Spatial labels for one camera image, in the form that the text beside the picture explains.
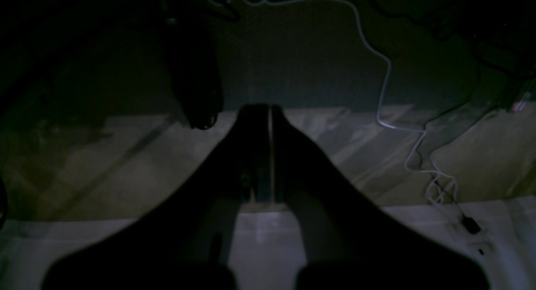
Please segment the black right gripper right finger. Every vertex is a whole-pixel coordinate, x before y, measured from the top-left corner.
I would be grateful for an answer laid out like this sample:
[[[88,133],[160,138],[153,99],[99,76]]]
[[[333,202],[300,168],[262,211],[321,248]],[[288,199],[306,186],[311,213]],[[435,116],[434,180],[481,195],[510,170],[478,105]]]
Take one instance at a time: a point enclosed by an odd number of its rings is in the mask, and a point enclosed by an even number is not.
[[[297,290],[488,290],[475,261],[387,215],[274,106],[274,196],[300,226]]]

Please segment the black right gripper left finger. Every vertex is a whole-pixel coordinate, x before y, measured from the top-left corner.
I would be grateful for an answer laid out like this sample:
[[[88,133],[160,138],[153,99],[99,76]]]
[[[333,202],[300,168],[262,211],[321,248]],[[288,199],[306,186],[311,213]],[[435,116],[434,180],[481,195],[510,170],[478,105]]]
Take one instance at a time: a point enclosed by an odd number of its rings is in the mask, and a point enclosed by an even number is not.
[[[247,105],[203,164],[155,209],[56,261],[44,290],[234,289],[226,263],[236,217],[271,199],[268,105]]]

